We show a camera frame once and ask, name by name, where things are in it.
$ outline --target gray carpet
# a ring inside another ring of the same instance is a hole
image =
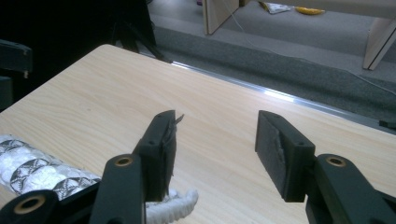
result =
[[[348,72],[157,27],[169,59],[373,119],[396,119],[396,96]],[[369,78],[396,91],[396,84]]]
[[[368,118],[396,119],[395,95],[348,72],[396,91],[396,43],[374,71],[361,68],[373,18],[332,12],[306,17],[295,11],[272,16],[250,2],[235,12],[244,33],[230,18],[204,35],[202,8],[195,2],[148,5],[158,48],[171,60]]]

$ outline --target black and white patterned fabric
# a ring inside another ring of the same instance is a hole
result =
[[[52,189],[60,200],[100,181],[12,135],[0,135],[0,184],[17,195]]]

